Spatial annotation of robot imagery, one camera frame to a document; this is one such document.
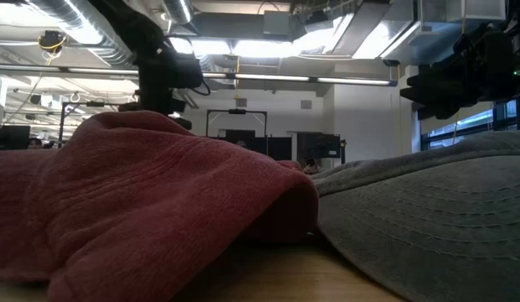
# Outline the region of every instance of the wooden table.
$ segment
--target wooden table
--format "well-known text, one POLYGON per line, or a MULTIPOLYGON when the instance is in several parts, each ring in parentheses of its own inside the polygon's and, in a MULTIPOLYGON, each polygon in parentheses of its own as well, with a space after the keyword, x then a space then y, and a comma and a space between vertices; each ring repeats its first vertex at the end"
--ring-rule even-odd
MULTIPOLYGON (((0 284, 1 302, 45 301, 45 287, 0 284)), ((322 243, 234 245, 182 290, 185 301, 394 302, 392 294, 322 243)))

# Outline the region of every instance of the gray hat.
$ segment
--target gray hat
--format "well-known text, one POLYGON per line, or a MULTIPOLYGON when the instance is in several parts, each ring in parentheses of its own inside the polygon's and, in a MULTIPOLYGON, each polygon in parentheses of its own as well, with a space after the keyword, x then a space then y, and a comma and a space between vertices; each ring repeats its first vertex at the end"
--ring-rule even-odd
POLYGON ((319 228, 412 301, 520 301, 520 132, 314 176, 319 228))

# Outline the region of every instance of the red towel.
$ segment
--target red towel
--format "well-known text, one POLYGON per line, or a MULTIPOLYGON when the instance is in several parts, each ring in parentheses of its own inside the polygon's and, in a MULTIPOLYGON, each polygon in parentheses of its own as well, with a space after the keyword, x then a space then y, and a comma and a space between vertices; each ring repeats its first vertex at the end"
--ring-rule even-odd
POLYGON ((51 279, 57 302, 168 302, 240 235, 299 240, 317 206, 291 164, 102 113, 60 151, 0 152, 0 280, 51 279))

